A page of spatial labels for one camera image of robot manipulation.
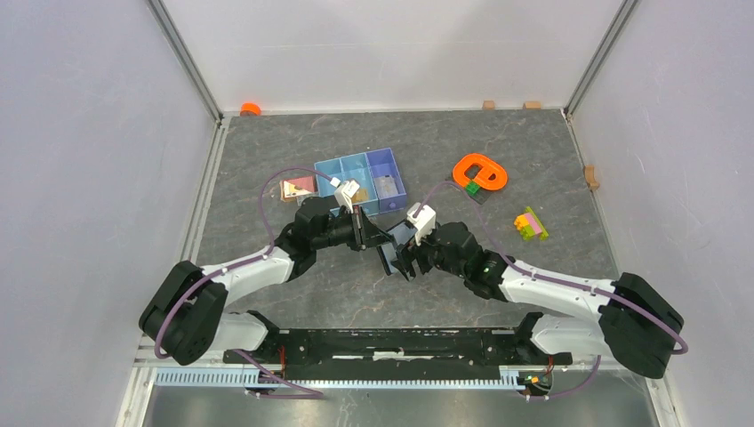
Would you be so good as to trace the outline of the black card holder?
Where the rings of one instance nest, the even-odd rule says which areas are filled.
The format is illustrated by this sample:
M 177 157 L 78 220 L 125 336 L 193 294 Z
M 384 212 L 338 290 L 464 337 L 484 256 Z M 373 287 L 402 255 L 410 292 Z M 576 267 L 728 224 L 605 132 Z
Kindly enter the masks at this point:
M 416 229 L 408 220 L 402 220 L 387 230 L 390 240 L 377 248 L 385 273 L 390 276 L 400 273 L 410 280 L 409 271 L 401 260 L 401 252 L 414 240 Z

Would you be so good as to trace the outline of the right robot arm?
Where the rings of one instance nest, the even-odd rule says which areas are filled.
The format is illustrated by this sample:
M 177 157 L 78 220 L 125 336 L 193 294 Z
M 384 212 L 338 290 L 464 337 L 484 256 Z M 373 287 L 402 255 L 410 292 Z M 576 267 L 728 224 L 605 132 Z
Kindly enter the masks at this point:
M 528 314 L 513 340 L 516 356 L 535 363 L 558 353 L 615 359 L 647 378 L 664 377 L 683 317 L 643 278 L 624 272 L 616 280 L 577 278 L 483 248 L 463 222 L 448 222 L 417 236 L 402 221 L 387 269 L 411 280 L 441 270 L 462 280 L 476 296 L 549 310 Z

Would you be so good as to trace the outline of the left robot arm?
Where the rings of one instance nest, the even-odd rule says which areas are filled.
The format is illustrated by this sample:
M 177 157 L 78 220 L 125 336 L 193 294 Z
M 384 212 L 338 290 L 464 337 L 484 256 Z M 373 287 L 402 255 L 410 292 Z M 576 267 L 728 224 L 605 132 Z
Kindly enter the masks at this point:
M 330 202 L 331 197 L 306 199 L 293 220 L 256 253 L 205 267 L 176 263 L 139 319 L 140 330 L 155 343 L 156 358 L 186 366 L 218 347 L 246 350 L 262 363 L 272 360 L 278 337 L 252 314 L 227 313 L 230 304 L 302 276 L 320 250 L 347 246 L 359 252 L 395 242 L 361 207 L 332 213 Z

